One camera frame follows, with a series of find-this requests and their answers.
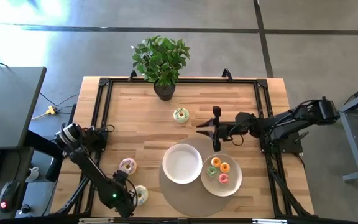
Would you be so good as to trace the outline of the small white pitcher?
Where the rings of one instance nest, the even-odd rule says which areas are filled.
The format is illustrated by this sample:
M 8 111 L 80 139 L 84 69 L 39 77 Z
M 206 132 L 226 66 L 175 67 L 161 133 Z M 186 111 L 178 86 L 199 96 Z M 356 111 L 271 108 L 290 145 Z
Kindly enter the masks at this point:
M 37 180 L 38 177 L 39 177 L 39 168 L 31 167 L 27 171 L 26 182 L 33 182 L 33 181 Z

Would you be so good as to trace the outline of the grey office desk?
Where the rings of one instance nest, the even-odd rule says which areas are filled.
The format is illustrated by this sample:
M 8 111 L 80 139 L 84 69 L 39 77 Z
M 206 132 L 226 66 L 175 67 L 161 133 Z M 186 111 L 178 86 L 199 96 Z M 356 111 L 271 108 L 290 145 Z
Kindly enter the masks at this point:
M 0 67 L 0 149 L 23 145 L 46 67 Z

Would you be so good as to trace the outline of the wide shallow cream plate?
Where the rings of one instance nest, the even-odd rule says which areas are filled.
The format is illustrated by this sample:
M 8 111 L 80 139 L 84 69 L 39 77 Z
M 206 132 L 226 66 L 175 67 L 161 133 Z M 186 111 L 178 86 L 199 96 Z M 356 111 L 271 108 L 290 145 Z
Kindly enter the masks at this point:
M 220 167 L 216 167 L 218 173 L 214 177 L 209 177 L 206 170 L 211 165 L 211 159 L 214 157 L 220 158 L 221 162 L 227 162 L 230 165 L 230 171 L 226 174 L 229 175 L 228 184 L 221 184 L 218 180 L 219 175 L 222 173 Z M 225 154 L 215 154 L 209 156 L 204 162 L 201 171 L 201 181 L 205 189 L 211 194 L 218 197 L 228 197 L 236 193 L 242 183 L 242 171 L 239 164 L 230 156 Z

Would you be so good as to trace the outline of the large pink white iced donut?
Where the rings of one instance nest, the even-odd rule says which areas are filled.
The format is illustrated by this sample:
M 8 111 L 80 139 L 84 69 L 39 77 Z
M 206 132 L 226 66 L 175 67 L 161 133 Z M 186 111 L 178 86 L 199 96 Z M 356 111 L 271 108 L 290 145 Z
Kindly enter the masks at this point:
M 132 158 L 125 158 L 120 162 L 119 170 L 127 173 L 128 175 L 132 175 L 137 170 L 137 163 Z

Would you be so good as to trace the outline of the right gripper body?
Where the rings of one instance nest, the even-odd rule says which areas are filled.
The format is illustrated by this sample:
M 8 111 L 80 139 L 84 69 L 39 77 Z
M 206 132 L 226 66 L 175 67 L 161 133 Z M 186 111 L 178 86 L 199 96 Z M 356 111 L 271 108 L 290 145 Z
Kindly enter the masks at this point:
M 229 132 L 235 126 L 235 123 L 219 121 L 219 118 L 221 117 L 221 108 L 219 106 L 213 106 L 213 114 L 213 150 L 214 152 L 219 152 L 221 150 L 220 140 L 230 141 L 232 139 L 231 134 Z

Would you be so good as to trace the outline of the white deep round dish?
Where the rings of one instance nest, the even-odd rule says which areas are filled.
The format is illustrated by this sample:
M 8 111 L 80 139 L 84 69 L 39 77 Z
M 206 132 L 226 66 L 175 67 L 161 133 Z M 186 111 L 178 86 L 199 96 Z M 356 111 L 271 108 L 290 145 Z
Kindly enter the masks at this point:
M 162 160 L 164 174 L 176 184 L 189 184 L 201 173 L 203 160 L 196 148 L 176 144 L 166 151 Z

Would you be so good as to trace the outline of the black desk support beam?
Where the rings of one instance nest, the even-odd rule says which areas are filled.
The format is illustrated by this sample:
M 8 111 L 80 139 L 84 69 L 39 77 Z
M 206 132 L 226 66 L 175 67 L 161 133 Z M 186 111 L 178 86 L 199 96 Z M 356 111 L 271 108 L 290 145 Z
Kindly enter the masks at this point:
M 64 158 L 63 151 L 59 146 L 51 140 L 45 139 L 32 131 L 27 131 L 24 139 L 24 146 L 33 147 L 36 151 L 51 156 L 53 160 L 45 175 L 45 179 L 51 182 L 58 180 Z

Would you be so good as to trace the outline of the large green iced donut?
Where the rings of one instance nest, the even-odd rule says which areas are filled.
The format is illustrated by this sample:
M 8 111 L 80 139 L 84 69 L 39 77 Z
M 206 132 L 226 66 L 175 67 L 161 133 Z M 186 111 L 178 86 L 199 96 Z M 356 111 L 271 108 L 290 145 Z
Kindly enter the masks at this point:
M 178 108 L 173 112 L 173 119 L 178 123 L 185 123 L 188 121 L 190 114 L 185 108 Z

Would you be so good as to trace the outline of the large white blue iced donut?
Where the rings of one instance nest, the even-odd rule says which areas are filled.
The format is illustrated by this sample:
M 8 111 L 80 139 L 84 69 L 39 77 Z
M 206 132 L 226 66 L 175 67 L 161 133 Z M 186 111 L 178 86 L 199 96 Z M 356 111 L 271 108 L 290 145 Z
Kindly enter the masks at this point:
M 139 206 L 143 205 L 149 198 L 149 191 L 143 185 L 137 185 L 135 187 L 135 199 L 134 204 Z

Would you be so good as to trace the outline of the black computer mouse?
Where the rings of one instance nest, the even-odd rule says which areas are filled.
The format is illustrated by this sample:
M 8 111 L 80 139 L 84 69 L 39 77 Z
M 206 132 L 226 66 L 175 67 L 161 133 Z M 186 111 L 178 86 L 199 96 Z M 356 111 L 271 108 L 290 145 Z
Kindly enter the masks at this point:
M 15 209 L 20 184 L 18 180 L 5 183 L 0 193 L 0 211 L 2 213 L 9 213 Z

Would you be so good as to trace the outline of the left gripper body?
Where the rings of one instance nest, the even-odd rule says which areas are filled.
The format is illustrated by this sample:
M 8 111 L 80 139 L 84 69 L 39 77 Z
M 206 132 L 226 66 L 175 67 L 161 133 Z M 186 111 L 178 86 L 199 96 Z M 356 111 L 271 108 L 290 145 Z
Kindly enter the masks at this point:
M 115 173 L 114 173 L 114 180 L 117 182 L 117 183 L 120 183 L 122 186 L 126 186 L 126 180 L 128 178 L 128 174 L 124 171 L 121 171 L 121 170 L 117 170 Z

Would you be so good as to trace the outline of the round beige textured placemat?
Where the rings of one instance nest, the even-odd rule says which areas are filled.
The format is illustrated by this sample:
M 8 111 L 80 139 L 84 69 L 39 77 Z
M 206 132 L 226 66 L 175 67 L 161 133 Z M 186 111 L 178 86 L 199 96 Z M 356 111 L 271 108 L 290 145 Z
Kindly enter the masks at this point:
M 189 144 L 196 148 L 203 162 L 215 154 L 212 140 L 207 137 L 192 137 L 177 144 Z M 162 165 L 159 174 L 160 188 L 165 200 L 176 211 L 189 217 L 208 217 L 222 210 L 232 196 L 218 197 L 208 192 L 201 181 L 201 173 L 189 184 L 176 184 L 164 174 Z

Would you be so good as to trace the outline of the green potted plant black pot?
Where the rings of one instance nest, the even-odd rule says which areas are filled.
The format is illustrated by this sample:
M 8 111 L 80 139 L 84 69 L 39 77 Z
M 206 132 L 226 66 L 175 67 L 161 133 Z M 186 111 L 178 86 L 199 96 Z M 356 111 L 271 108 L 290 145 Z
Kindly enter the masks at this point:
M 153 84 L 155 94 L 162 101 L 172 99 L 180 70 L 190 59 L 190 47 L 183 39 L 174 40 L 156 35 L 145 38 L 132 47 L 133 67 Z

